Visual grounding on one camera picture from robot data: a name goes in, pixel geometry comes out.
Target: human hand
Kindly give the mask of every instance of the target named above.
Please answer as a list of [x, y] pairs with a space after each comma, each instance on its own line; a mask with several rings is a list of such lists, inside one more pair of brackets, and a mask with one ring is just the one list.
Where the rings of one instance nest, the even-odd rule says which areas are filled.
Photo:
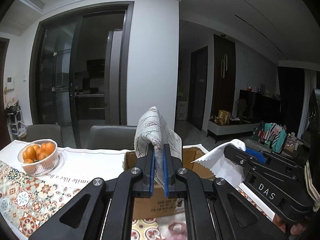
[[[280, 230], [282, 232], [285, 233], [285, 223], [283, 222], [283, 220], [281, 219], [281, 217], [279, 217], [277, 214], [273, 217], [273, 223], [280, 228]], [[301, 223], [295, 224], [291, 227], [290, 229], [290, 233], [292, 235], [300, 235], [304, 230], [306, 230], [308, 226], [308, 220], [303, 220]]]

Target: fruit bowl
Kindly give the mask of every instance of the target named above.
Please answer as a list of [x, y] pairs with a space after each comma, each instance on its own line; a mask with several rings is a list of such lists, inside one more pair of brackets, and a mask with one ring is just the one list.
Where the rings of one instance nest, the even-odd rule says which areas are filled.
[[[52, 143], [55, 147], [54, 151], [41, 161], [28, 164], [24, 163], [24, 159], [22, 157], [23, 152], [29, 146], [33, 146], [35, 144], [41, 146], [44, 143]], [[26, 145], [18, 154], [18, 160], [22, 163], [21, 166], [24, 169], [25, 173], [31, 176], [42, 176], [52, 171], [57, 166], [59, 160], [57, 147], [57, 143], [51, 139], [36, 140]]]

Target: clothes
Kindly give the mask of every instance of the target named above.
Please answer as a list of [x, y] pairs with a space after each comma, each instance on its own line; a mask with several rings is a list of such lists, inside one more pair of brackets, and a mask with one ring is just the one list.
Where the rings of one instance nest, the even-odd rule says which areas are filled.
[[276, 123], [265, 123], [263, 129], [259, 125], [252, 135], [252, 139], [278, 153], [281, 152], [285, 138], [285, 129]]
[[276, 138], [272, 142], [272, 149], [275, 152], [277, 152], [277, 153], [281, 152], [282, 145], [283, 145], [285, 138], [286, 138], [286, 133], [285, 133], [285, 130], [282, 129], [281, 132], [279, 133], [279, 135], [276, 136]]

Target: tile floor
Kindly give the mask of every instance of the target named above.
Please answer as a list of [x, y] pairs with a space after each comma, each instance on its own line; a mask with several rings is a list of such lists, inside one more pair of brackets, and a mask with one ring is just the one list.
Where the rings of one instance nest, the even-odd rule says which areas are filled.
[[[174, 131], [181, 137], [183, 145], [193, 145], [201, 143], [202, 146], [208, 151], [211, 151], [220, 144], [232, 140], [232, 137], [230, 137], [230, 139], [215, 142], [212, 137], [207, 137], [206, 132], [200, 131], [187, 121], [176, 120]], [[239, 137], [238, 139], [243, 141], [248, 138], [251, 138], [251, 136]]]
[[[105, 124], [105, 120], [79, 120], [78, 124], [82, 148], [86, 148], [88, 144], [90, 128], [93, 125]], [[176, 120], [174, 131], [181, 137], [183, 145], [193, 145], [201, 143], [203, 147], [206, 148], [208, 151], [211, 151], [212, 149], [214, 149], [222, 143], [232, 140], [232, 137], [230, 137], [230, 139], [215, 142], [215, 140], [212, 137], [207, 137], [206, 132], [200, 131], [187, 121]], [[76, 148], [71, 126], [62, 127], [62, 136], [65, 147]], [[247, 138], [251, 138], [251, 136], [240, 137], [239, 139], [245, 140]]]
[[[83, 149], [87, 148], [89, 131], [94, 125], [106, 124], [105, 120], [78, 120], [80, 140]], [[65, 147], [76, 148], [75, 137], [73, 135], [72, 126], [62, 126], [62, 139]]]

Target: dark wooden door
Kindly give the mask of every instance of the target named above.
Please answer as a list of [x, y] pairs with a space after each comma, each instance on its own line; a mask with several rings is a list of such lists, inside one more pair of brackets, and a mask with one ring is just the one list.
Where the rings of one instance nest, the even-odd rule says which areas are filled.
[[8, 145], [11, 140], [7, 127], [7, 116], [4, 114], [4, 103], [3, 103], [3, 73], [4, 73], [4, 62], [5, 55], [7, 54], [9, 40], [0, 38], [0, 150]]
[[191, 53], [188, 121], [202, 130], [207, 94], [208, 46]]
[[219, 110], [232, 113], [236, 85], [236, 45], [214, 35], [214, 76], [211, 116]]

